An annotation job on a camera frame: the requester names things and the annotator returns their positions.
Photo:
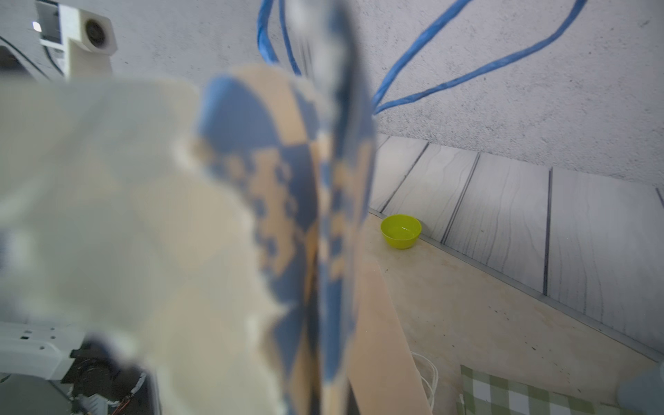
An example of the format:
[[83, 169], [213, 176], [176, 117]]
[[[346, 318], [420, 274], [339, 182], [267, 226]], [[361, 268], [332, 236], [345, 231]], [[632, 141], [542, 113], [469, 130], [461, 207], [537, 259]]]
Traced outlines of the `blue checkered paper bag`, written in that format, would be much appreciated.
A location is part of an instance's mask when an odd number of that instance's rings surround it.
[[313, 46], [203, 90], [1, 75], [1, 300], [156, 382], [160, 414], [346, 414], [374, 118], [456, 1], [368, 91], [344, 1], [278, 4]]

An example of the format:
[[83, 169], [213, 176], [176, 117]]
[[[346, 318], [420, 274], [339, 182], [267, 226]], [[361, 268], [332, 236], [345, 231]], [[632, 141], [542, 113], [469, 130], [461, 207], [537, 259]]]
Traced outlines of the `red and white paper bag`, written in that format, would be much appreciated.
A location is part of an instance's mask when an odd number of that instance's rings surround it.
[[435, 408], [437, 384], [439, 383], [439, 371], [435, 364], [427, 357], [412, 352], [413, 361], [418, 368], [420, 380], [425, 389], [427, 404], [431, 411]]

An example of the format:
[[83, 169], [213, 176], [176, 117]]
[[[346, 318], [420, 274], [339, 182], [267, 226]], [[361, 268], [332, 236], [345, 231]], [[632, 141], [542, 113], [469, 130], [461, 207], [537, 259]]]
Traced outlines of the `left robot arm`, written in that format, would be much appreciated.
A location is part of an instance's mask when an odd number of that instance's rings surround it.
[[1, 323], [1, 379], [31, 376], [67, 388], [72, 414], [160, 414], [156, 382], [114, 359], [74, 326]]

